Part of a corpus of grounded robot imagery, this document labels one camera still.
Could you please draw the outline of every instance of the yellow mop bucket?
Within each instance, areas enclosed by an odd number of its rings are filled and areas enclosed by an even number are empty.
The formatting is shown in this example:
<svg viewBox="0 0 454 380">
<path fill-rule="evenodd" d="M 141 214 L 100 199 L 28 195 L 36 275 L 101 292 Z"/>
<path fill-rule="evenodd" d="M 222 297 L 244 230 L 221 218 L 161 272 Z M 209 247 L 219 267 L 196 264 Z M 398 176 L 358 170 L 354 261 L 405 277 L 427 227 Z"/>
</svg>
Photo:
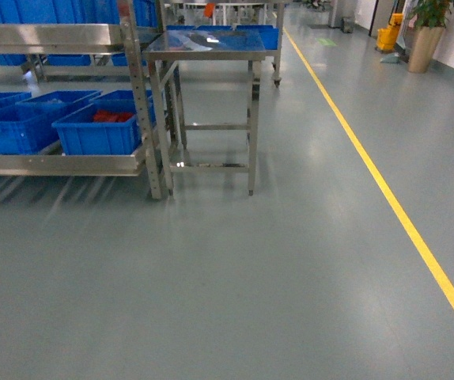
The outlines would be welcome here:
<svg viewBox="0 0 454 380">
<path fill-rule="evenodd" d="M 403 14 L 394 13 L 388 22 L 387 28 L 378 29 L 376 47 L 381 51 L 390 51 L 394 48 L 395 41 L 398 39 L 399 27 L 403 23 Z"/>
</svg>

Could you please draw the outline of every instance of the metal table leg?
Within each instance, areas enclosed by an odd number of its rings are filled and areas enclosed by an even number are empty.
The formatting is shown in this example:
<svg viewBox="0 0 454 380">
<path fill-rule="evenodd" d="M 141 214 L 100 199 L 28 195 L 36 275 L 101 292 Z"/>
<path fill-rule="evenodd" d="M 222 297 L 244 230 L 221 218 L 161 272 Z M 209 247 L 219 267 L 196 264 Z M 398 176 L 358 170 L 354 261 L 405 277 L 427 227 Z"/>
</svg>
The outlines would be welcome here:
<svg viewBox="0 0 454 380">
<path fill-rule="evenodd" d="M 173 85 L 176 86 L 176 111 L 178 114 L 178 125 L 180 126 L 180 137 L 183 149 L 187 149 L 187 129 L 185 127 L 185 112 L 183 108 L 183 93 L 181 92 L 180 69 L 177 66 L 174 70 Z"/>
<path fill-rule="evenodd" d="M 278 28 L 278 50 L 277 54 L 274 57 L 273 61 L 273 80 L 276 87 L 280 86 L 280 82 L 282 79 L 280 78 L 280 62 L 282 58 L 282 39 L 283 39 L 283 17 L 285 15 L 285 4 L 278 3 L 277 5 L 277 13 L 276 13 L 276 27 Z"/>
<path fill-rule="evenodd" d="M 259 126 L 259 98 L 260 98 L 260 74 L 262 63 L 260 61 L 248 62 L 249 92 L 248 102 L 248 194 L 253 195 L 255 188 L 255 167 L 257 165 L 257 132 Z"/>
<path fill-rule="evenodd" d="M 164 166 L 165 185 L 172 195 L 174 185 L 172 183 L 171 162 L 169 157 L 169 143 L 167 140 L 167 131 L 165 125 L 164 102 L 162 100 L 162 88 L 160 75 L 154 61 L 148 61 L 149 81 L 151 83 L 151 91 L 153 93 L 153 106 L 155 108 L 155 116 L 157 117 L 157 131 L 160 142 L 162 165 Z"/>
<path fill-rule="evenodd" d="M 125 54 L 127 55 L 127 64 L 131 75 L 132 91 L 134 93 L 134 102 L 138 112 L 138 124 L 141 128 L 143 139 L 148 141 L 146 148 L 146 170 L 148 171 L 149 186 L 151 195 L 154 199 L 159 200 L 162 197 L 161 182 L 155 158 L 155 144 L 153 142 L 153 130 L 149 122 L 148 99 L 146 98 L 146 81 L 142 69 L 141 48 L 135 22 L 134 1 L 117 0 L 120 18 L 120 26 L 125 35 Z"/>
</svg>

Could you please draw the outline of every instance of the shelf upright post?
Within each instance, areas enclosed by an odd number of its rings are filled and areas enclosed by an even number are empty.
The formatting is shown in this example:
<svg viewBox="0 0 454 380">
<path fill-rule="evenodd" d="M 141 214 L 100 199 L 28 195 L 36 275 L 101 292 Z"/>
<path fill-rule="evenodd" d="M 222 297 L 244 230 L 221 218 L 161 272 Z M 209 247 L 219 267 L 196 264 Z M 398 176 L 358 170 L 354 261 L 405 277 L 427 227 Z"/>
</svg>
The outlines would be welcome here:
<svg viewBox="0 0 454 380">
<path fill-rule="evenodd" d="M 131 76 L 132 91 L 134 92 L 134 101 L 138 112 L 138 124 L 141 128 L 143 146 L 146 146 L 146 170 L 148 171 L 149 186 L 152 197 L 159 200 L 162 198 L 161 181 L 155 155 L 153 130 L 149 121 L 146 81 L 142 69 L 141 45 L 135 20 L 134 0 L 116 1 L 120 27 L 123 33 L 125 55 L 127 56 L 127 64 Z"/>
</svg>

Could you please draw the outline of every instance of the stainless steel table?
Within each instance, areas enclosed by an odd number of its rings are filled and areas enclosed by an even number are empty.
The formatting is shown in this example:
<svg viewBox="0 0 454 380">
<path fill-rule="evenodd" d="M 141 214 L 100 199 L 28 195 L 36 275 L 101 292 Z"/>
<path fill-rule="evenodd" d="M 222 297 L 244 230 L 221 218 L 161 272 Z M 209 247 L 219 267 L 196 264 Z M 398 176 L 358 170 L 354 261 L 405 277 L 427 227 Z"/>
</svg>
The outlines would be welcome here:
<svg viewBox="0 0 454 380">
<path fill-rule="evenodd" d="M 192 130 L 245 130 L 248 133 L 248 164 L 191 164 L 178 162 L 171 164 L 170 155 L 177 144 L 177 136 L 171 134 L 169 145 L 165 127 L 164 102 L 159 96 L 153 96 L 157 128 L 161 145 L 165 183 L 169 193 L 173 193 L 172 173 L 176 172 L 220 172 L 248 173 L 248 193 L 253 195 L 255 187 L 255 165 L 257 159 L 257 129 L 259 123 L 259 91 L 261 62 L 266 58 L 260 35 L 253 31 L 167 31 L 156 39 L 142 53 L 148 61 L 149 77 L 153 94 L 162 92 L 165 84 L 171 83 L 172 109 L 169 114 L 176 115 L 174 124 L 180 126 L 183 148 L 187 150 L 187 131 Z M 244 124 L 186 124 L 183 113 L 183 99 L 180 87 L 180 72 L 177 61 L 180 60 L 244 60 L 248 62 L 248 103 L 247 123 Z"/>
<path fill-rule="evenodd" d="M 242 6 L 244 4 L 253 4 L 254 0 L 160 0 L 161 12 L 165 14 L 164 2 L 170 4 L 196 4 L 205 5 L 209 2 L 214 4 L 233 4 Z M 285 16 L 285 4 L 291 3 L 292 0 L 256 0 L 259 4 L 275 4 L 276 5 L 276 27 L 278 28 L 278 49 L 268 50 L 266 55 L 274 57 L 273 61 L 273 80 L 276 87 L 280 86 L 282 78 L 280 77 L 280 63 L 282 61 L 282 38 L 283 38 L 283 17 Z"/>
</svg>

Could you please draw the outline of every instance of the table top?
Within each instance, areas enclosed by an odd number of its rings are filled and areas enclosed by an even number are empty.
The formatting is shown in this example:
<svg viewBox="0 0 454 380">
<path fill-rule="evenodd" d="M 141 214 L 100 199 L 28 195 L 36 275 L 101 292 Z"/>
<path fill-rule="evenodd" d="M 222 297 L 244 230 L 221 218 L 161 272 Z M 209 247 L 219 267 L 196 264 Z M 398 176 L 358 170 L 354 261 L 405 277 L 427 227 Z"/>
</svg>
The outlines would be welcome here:
<svg viewBox="0 0 454 380">
<path fill-rule="evenodd" d="M 262 61 L 267 52 L 253 30 L 168 30 L 142 55 L 148 60 Z"/>
</svg>

